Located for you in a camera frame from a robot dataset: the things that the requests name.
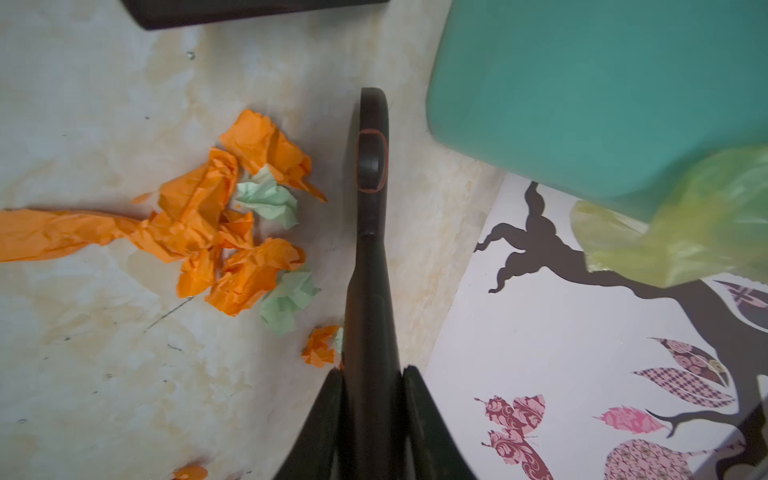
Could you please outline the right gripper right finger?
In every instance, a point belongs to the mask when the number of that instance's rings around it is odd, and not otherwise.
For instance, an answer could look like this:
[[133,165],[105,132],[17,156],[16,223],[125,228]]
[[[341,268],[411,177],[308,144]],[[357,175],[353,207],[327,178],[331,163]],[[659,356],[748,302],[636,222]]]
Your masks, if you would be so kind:
[[409,479],[475,479],[417,367],[403,371]]

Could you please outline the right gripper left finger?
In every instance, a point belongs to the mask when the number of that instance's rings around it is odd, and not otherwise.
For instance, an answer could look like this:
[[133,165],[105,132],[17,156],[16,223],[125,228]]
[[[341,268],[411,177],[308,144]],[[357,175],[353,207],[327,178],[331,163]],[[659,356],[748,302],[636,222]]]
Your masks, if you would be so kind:
[[328,372],[299,435],[275,480],[334,479],[338,431],[343,398],[343,375]]

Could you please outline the dark brown hand brush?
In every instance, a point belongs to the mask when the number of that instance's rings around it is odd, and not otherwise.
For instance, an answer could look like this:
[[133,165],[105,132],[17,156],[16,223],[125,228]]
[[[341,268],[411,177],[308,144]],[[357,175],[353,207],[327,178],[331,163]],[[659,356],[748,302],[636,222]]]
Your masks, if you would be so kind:
[[344,319],[342,471],[347,479],[397,479],[403,413],[384,242],[389,116],[379,88],[361,91],[355,146],[356,256]]

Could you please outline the dark brown dustpan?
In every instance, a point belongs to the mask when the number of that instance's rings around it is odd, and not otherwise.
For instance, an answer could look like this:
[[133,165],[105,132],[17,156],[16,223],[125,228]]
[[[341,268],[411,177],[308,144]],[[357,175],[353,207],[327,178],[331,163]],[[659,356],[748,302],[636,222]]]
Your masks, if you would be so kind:
[[205,25],[289,13],[386,3],[386,0],[122,0],[145,30]]

